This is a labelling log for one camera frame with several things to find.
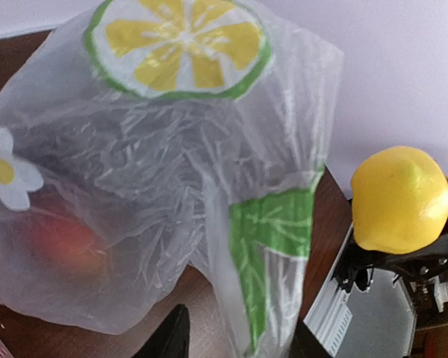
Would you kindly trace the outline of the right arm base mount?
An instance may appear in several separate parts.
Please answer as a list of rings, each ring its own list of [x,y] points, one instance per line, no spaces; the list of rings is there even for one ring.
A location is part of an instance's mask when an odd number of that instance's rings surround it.
[[[373,259],[372,251],[366,251],[354,242],[346,244],[333,273],[338,287],[347,294],[354,286],[360,292],[367,292],[373,282]]]

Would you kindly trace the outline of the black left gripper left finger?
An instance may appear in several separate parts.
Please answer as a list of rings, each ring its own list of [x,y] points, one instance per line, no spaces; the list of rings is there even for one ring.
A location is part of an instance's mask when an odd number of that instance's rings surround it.
[[[190,314],[184,304],[176,305],[133,358],[188,358]]]

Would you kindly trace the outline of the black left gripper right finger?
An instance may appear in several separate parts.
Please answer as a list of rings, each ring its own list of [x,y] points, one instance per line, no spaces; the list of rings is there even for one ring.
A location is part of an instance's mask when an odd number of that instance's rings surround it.
[[[316,336],[299,321],[296,325],[293,341],[290,346],[290,358],[331,358],[331,355],[320,344]]]

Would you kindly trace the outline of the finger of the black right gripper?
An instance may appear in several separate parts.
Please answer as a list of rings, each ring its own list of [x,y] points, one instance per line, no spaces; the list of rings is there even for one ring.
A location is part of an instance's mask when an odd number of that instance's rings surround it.
[[[410,254],[366,251],[355,243],[349,246],[349,252],[355,269],[382,269],[402,276],[436,276],[448,270],[448,233]]]

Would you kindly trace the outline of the clear plastic bag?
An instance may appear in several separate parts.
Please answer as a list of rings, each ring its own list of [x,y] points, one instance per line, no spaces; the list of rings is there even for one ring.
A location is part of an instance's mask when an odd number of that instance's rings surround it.
[[[0,304],[121,334],[194,266],[229,357],[287,357],[343,52],[257,1],[104,1],[0,91]],[[49,271],[26,238],[76,219],[108,275]]]

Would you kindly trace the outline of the red orange mango fruit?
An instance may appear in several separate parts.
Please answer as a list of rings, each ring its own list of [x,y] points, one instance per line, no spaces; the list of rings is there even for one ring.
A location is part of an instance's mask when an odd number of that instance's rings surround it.
[[[33,220],[26,238],[34,256],[66,279],[89,281],[108,275],[109,253],[100,238],[76,219]]]

